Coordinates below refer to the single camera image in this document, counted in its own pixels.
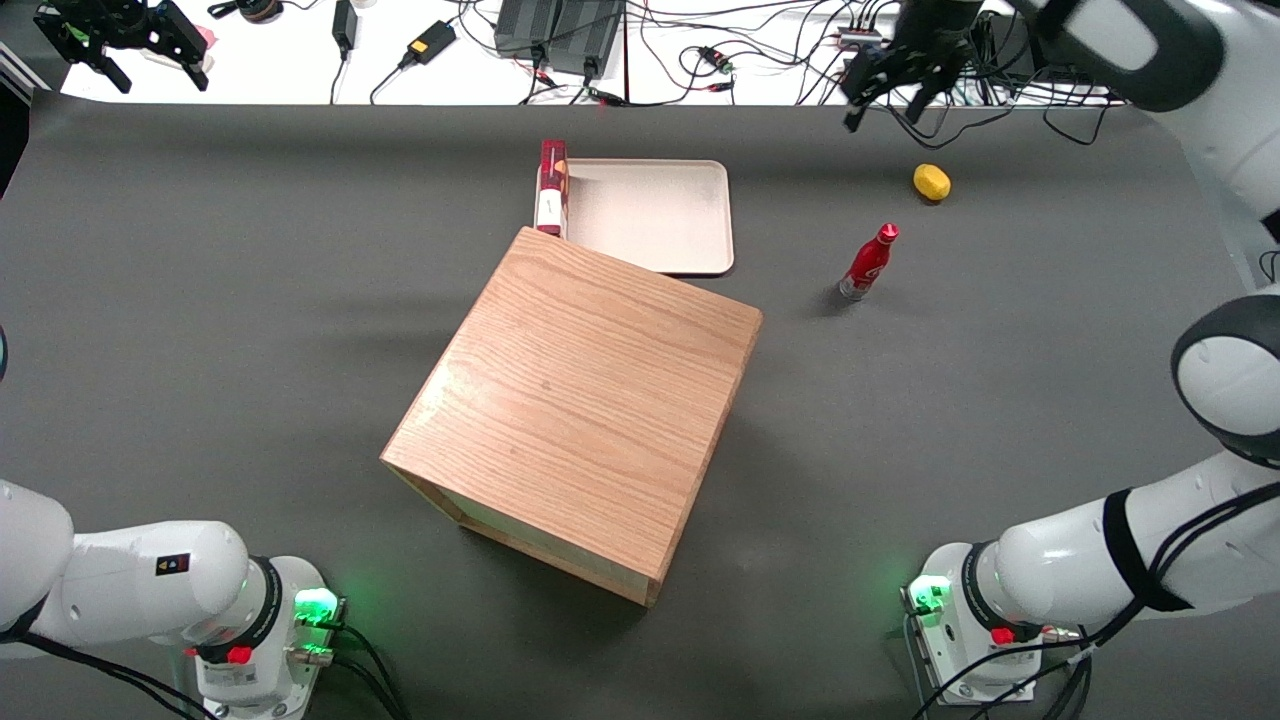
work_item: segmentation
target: sticker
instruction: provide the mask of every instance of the sticker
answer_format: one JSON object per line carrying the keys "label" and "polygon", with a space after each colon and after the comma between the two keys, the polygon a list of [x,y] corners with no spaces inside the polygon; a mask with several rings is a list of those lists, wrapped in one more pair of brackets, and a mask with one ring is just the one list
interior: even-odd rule
{"label": "sticker", "polygon": [[539,225],[561,224],[561,191],[558,190],[538,191],[538,224]]}
{"label": "sticker", "polygon": [[205,684],[215,688],[252,685],[257,682],[257,665],[205,665]]}
{"label": "sticker", "polygon": [[177,575],[178,573],[186,573],[187,570],[191,570],[189,552],[183,552],[182,555],[165,555],[164,557],[156,557],[156,577]]}

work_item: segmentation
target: power adapter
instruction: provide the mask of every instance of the power adapter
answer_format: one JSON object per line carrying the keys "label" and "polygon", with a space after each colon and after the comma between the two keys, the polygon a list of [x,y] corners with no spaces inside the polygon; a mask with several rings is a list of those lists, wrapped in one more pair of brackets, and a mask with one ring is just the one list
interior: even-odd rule
{"label": "power adapter", "polygon": [[351,6],[351,0],[338,0],[333,8],[333,41],[338,44],[342,59],[356,46],[356,29],[360,27],[360,15]]}
{"label": "power adapter", "polygon": [[401,58],[401,61],[396,67],[403,70],[413,63],[425,65],[457,38],[458,35],[453,32],[452,27],[435,20],[431,27],[426,28],[422,35],[408,44],[408,50],[404,51],[404,56]]}

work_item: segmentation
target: green led light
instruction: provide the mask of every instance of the green led light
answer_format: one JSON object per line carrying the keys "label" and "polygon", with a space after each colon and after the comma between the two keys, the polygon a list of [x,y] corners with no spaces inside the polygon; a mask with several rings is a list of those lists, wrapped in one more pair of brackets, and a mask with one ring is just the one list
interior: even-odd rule
{"label": "green led light", "polygon": [[303,623],[328,623],[338,614],[338,596],[328,588],[298,591],[293,596],[293,616]]}
{"label": "green led light", "polygon": [[938,612],[951,598],[951,580],[940,575],[920,575],[911,580],[906,592],[922,615]]}

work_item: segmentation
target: white table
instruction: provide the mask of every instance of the white table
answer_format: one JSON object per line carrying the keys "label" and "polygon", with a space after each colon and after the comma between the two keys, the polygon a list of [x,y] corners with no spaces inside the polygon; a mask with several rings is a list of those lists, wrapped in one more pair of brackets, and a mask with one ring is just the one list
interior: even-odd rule
{"label": "white table", "polygon": [[[329,86],[338,70],[338,49],[330,35],[334,0],[316,0],[310,10],[285,5],[284,13],[265,24],[251,24],[238,13],[221,19],[211,18],[206,6],[211,0],[178,0],[183,12],[192,22],[212,29],[218,40],[210,49],[214,67],[209,72],[209,90],[200,92],[180,70],[168,68],[145,59],[137,51],[113,50],[109,54],[133,79],[133,90],[122,95],[102,76],[93,73],[86,65],[74,65],[63,85],[63,92],[77,97],[105,102],[192,102],[192,104],[271,104],[306,105],[329,101]],[[659,13],[659,19],[681,19],[703,22],[714,26],[736,26],[751,28],[759,26],[778,10],[785,10],[763,29],[751,32],[753,41],[777,47],[780,56],[790,56],[800,35],[800,54],[809,51],[822,37],[831,14],[845,4],[842,0],[826,0],[805,18],[814,6],[810,3],[796,3],[794,6],[778,5],[740,10],[733,14],[716,15],[705,19],[663,17],[663,10],[672,13],[714,12],[744,5],[744,0],[649,0],[650,8]],[[852,13],[861,5],[855,3],[841,18],[826,27],[835,32],[840,24],[846,24]],[[493,29],[480,18],[480,14],[493,19],[500,8],[500,0],[481,0],[461,22],[454,22],[458,40],[445,49],[428,65],[412,65],[392,81],[378,95],[379,105],[513,105],[522,100],[530,88],[529,70],[509,59],[495,56],[471,36],[485,45],[493,44]],[[1010,13],[1001,0],[987,0],[984,8]],[[641,10],[631,6],[639,14]],[[882,33],[891,35],[896,19],[896,5],[884,8],[878,15]],[[435,20],[448,20],[458,14],[458,5],[447,0],[376,0],[372,8],[357,10],[360,29],[351,63],[338,86],[338,104],[366,104],[370,91],[396,67],[404,53],[406,45]],[[622,32],[616,40],[613,54],[602,78],[595,87],[623,94],[622,77]],[[689,76],[678,64],[681,50],[695,45],[710,45],[732,40],[735,36],[719,29],[662,28],[653,23],[644,24],[644,38],[653,53],[641,41],[641,23],[636,15],[628,19],[631,100],[635,102],[658,102],[680,97],[684,94]],[[746,45],[726,46],[726,54],[745,50]],[[829,41],[814,54],[812,63],[818,68],[828,65],[835,72],[838,61],[837,47]],[[666,63],[671,78],[663,70],[658,58]],[[686,54],[686,61],[692,67],[694,53]],[[780,67],[764,58],[742,56],[733,61],[736,68],[736,87],[733,100],[740,105],[794,105],[800,95],[801,83],[808,88],[818,76],[804,67]],[[552,77],[566,85],[562,91],[543,92],[532,99],[532,104],[566,104],[577,91],[580,76],[550,70]],[[695,86],[728,79],[726,76],[699,79]],[[826,83],[813,92],[804,104],[818,104],[827,88]],[[911,91],[895,94],[895,105],[904,105]],[[829,102],[840,104],[844,97],[835,92]],[[1043,100],[1027,99],[1028,104]],[[685,105],[728,105],[728,92],[690,92],[681,104]]]}

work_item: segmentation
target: red button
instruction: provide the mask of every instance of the red button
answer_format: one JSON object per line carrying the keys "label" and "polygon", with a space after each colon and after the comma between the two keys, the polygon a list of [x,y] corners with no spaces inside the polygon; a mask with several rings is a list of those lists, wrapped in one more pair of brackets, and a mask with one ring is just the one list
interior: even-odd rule
{"label": "red button", "polygon": [[227,651],[227,662],[232,665],[244,665],[253,656],[253,648],[238,646]]}

